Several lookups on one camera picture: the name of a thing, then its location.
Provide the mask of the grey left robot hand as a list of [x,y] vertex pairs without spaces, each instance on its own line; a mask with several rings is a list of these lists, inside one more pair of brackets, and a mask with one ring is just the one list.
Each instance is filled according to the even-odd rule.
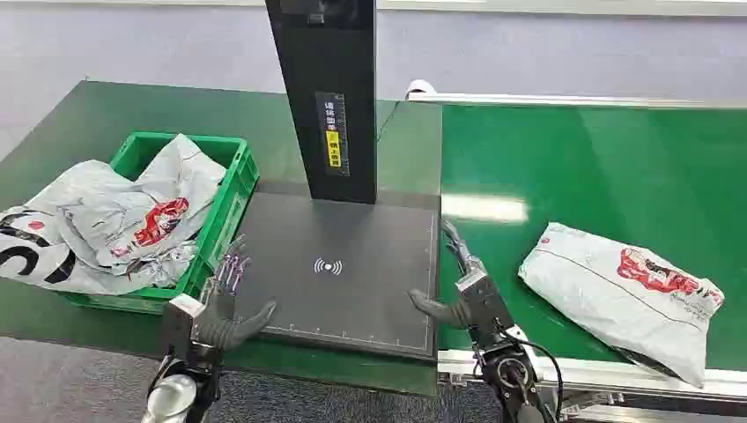
[[266,302],[249,318],[235,316],[243,273],[251,263],[246,245],[246,236],[238,235],[197,297],[182,293],[165,305],[164,341],[169,353],[184,353],[192,345],[230,350],[257,335],[272,321],[277,312],[275,301]]

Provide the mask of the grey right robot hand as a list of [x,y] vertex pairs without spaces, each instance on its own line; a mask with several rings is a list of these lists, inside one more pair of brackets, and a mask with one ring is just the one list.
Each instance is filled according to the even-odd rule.
[[443,219],[441,230],[461,273],[455,283],[459,299],[451,304],[444,304],[417,289],[410,289],[410,301],[418,311],[434,318],[436,322],[466,330],[472,344],[478,349],[497,349],[502,342],[499,326],[510,328],[514,325],[507,306],[481,259],[470,252],[455,226]]

